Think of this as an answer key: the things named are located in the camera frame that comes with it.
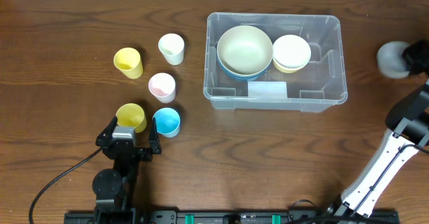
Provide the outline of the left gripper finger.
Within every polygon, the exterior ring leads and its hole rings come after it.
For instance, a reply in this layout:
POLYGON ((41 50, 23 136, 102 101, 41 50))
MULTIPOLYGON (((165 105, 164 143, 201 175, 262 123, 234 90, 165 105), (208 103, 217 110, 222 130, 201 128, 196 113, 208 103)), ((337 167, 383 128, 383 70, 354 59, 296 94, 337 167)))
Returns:
POLYGON ((114 129, 117 126, 117 117, 114 116, 110 123, 102 130, 102 132, 97 136, 98 140, 111 139, 114 129))
POLYGON ((152 118, 151 123, 152 123, 152 125, 151 125, 151 130, 150 130, 149 138, 148 138, 149 146, 150 146, 152 154, 161 154, 162 148, 161 148, 160 140, 158 137, 157 121, 156 121, 155 117, 152 118))

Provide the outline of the grey small bowl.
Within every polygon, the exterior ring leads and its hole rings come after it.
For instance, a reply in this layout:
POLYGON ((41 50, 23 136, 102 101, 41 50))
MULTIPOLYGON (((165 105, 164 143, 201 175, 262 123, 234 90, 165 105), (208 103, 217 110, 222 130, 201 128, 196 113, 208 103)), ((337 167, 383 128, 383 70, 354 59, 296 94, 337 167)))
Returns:
POLYGON ((392 79, 401 79, 409 76, 410 71, 407 68, 406 61, 402 54, 410 46, 403 41, 388 42, 377 52, 377 66, 383 76, 392 79))

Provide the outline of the dark blue bowl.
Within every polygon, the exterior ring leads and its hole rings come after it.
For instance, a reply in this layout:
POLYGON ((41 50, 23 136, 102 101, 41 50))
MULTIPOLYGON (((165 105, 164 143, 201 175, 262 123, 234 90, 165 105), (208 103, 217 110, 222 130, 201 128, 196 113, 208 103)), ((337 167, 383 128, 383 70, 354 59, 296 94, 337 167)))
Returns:
POLYGON ((230 71, 228 71, 226 68, 223 69, 223 71, 230 77, 235 78, 237 80, 246 80, 246 81, 252 81, 257 79, 258 77, 262 76, 263 74, 265 74, 265 72, 267 71, 266 69, 264 71, 259 72, 258 74, 254 74, 251 76, 240 76, 238 74, 232 73, 230 71))
POLYGON ((222 62, 219 62, 219 66, 225 72, 226 75, 228 75, 228 76, 230 76, 232 78, 236 78, 236 79, 239 79, 239 80, 252 81, 252 80, 255 80, 256 78, 260 77, 261 75, 263 75, 268 70, 268 68, 271 66, 271 64, 268 64, 268 66, 266 68, 264 68, 261 72, 258 72, 257 74, 250 75, 250 76, 241 76, 241 75, 232 73, 227 68, 225 68, 223 66, 222 62))

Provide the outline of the white small bowl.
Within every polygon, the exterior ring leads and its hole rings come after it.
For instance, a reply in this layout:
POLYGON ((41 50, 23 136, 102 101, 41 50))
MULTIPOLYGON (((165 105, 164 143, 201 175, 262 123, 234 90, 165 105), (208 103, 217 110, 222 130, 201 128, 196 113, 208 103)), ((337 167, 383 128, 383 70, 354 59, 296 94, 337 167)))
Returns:
POLYGON ((273 59, 288 70, 299 70, 311 59, 309 43, 296 35, 284 35, 273 44, 273 59))

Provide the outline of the cream large bowl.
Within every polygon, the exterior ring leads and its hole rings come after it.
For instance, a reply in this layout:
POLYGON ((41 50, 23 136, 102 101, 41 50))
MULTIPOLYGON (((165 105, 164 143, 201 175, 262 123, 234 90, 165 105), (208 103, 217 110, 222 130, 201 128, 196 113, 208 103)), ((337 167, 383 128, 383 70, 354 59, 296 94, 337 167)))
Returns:
POLYGON ((239 25, 227 30, 217 44, 222 68, 239 78, 252 78, 263 73, 273 58, 273 43, 261 29, 239 25))

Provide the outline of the yellow small bowl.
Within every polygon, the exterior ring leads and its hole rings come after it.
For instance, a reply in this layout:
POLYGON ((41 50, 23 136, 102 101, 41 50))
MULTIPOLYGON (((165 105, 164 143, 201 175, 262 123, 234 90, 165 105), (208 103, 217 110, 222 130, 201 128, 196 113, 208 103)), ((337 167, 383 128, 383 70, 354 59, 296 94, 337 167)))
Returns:
POLYGON ((286 68, 285 66, 282 66, 280 63, 278 63, 275 59, 273 59, 273 65, 281 72, 283 73, 294 73, 297 72, 299 70, 301 70, 302 68, 304 68, 305 66, 301 66, 298 68, 286 68))

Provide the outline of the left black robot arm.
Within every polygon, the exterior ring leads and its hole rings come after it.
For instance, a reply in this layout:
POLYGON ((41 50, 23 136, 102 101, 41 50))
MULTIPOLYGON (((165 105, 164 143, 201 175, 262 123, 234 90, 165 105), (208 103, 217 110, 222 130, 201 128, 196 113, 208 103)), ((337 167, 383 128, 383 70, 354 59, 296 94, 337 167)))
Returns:
POLYGON ((143 223, 145 217, 131 205, 139 163, 148 162, 154 154, 162 152, 156 120, 152 121, 148 148, 136 147, 135 129, 121 127, 117 122, 114 117, 96 139, 96 145, 114 164, 112 168, 101 170, 93 179, 96 194, 94 222, 143 223))

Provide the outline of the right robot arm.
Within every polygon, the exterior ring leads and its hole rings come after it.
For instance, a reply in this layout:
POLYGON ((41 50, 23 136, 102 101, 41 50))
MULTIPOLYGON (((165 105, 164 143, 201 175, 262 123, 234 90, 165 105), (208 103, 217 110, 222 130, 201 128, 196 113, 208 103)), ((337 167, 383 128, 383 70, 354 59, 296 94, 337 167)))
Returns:
MULTIPOLYGON (((428 40, 414 44, 388 42, 377 52, 379 71, 387 78, 428 74, 428 40)), ((368 219, 377 199, 401 167, 428 145, 428 83, 396 103, 387 114, 381 145, 359 177, 328 212, 344 218, 368 219)))

